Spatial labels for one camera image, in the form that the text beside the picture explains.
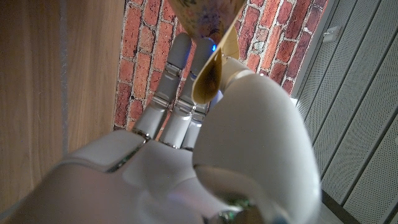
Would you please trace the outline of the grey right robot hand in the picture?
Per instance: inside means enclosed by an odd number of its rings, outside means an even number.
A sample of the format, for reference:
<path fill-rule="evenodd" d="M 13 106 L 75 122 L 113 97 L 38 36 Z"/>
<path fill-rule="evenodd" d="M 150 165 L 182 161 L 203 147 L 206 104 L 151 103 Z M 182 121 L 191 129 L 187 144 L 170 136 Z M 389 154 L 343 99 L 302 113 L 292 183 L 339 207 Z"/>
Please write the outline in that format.
<path fill-rule="evenodd" d="M 132 131 L 118 130 L 69 154 L 7 223 L 315 223 L 322 191 L 297 108 L 275 81 L 223 60 L 208 109 L 191 94 L 215 51 L 198 42 L 190 74 L 165 110 L 192 41 L 174 40 L 158 89 Z"/>

